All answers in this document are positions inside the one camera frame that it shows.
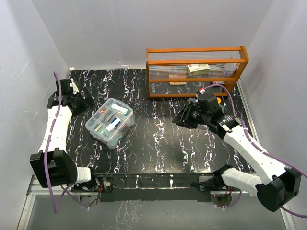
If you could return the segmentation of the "small green medicine box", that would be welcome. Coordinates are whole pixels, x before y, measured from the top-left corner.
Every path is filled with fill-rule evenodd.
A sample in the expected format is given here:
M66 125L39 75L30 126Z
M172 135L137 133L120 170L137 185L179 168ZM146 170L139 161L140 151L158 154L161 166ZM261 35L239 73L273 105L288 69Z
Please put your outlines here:
M95 128L95 131L98 132L99 129L100 129L102 126L103 126L102 124L99 124L99 125Z

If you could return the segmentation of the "white blue cylinder bottle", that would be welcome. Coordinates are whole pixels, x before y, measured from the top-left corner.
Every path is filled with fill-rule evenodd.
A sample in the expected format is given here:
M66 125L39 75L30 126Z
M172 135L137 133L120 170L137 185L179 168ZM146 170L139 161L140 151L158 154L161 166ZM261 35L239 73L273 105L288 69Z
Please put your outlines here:
M120 124L121 120L117 117L115 117L111 122L110 124L108 124L106 126L106 130L108 132L111 132L112 130L114 130L115 128L117 128L117 126Z

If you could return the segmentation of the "white green sachet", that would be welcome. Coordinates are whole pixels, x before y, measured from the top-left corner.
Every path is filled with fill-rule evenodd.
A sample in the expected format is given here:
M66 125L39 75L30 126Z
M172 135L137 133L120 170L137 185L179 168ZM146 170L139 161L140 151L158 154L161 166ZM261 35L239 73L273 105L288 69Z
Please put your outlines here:
M114 109L115 111L117 111L118 113L122 114L122 115L126 115L128 112L128 109L125 107L121 107L119 105L117 105L116 103L113 103L111 105L111 108Z

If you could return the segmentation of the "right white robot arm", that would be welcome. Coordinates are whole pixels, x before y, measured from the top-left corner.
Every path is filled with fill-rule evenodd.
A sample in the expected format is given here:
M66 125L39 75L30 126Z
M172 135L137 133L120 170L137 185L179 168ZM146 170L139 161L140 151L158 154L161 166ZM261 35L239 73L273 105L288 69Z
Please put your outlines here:
M212 93L188 99L172 123L188 129L206 126L220 139L233 147L257 173L241 172L230 165L216 170L214 186L219 190L235 187L257 197L269 211L275 212L296 197L302 173L273 158L249 135L243 122L226 112Z

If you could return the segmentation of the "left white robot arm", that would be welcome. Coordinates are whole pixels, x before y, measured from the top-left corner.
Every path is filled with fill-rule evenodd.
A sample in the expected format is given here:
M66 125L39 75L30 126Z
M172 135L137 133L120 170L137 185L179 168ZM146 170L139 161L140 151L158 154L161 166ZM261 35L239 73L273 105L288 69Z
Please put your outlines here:
M43 188L47 188L44 154L47 152L47 169L52 187L65 184L82 184L88 191L99 186L99 179L93 176L89 167L78 167L66 150L69 122L94 107L94 101L87 88L80 93L73 79L61 79L61 86L50 96L47 103L48 121L43 142L38 153L30 156L30 165Z

